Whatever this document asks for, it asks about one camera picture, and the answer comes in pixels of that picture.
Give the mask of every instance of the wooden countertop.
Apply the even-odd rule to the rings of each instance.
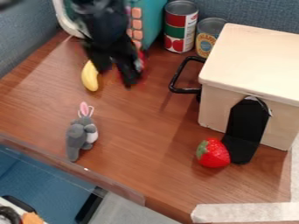
[[[247,165],[213,170],[197,164],[198,144],[222,134],[198,125],[194,95],[168,90],[178,65],[193,54],[155,44],[143,85],[128,91],[113,70],[104,88],[90,93],[80,81],[87,62],[80,41],[61,32],[0,80],[0,143],[140,204],[144,196],[145,206],[183,223],[191,222],[198,203],[289,201],[286,152],[261,146]],[[197,86],[200,69],[192,62],[178,85]],[[65,160],[65,133],[82,101],[95,107],[100,139],[76,165]]]

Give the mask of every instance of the bunny ear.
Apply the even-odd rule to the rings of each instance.
[[[80,104],[80,113],[83,116],[88,116],[88,114],[89,114],[89,107],[88,107],[87,103],[85,103],[84,101]]]

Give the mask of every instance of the toy banana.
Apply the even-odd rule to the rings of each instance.
[[[96,91],[99,88],[98,84],[98,71],[94,67],[94,64],[89,60],[82,70],[81,79],[83,85],[90,91]]]

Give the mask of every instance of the food can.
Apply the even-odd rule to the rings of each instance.
[[[189,1],[165,5],[164,46],[174,53],[190,51],[194,46],[198,6]]]
[[[206,59],[209,56],[226,23],[225,19],[218,17],[205,18],[198,23],[196,51],[200,57]]]

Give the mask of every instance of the red toy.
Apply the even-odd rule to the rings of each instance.
[[[231,163],[230,155],[223,143],[217,138],[203,141],[196,152],[198,162],[206,167],[219,168]]]

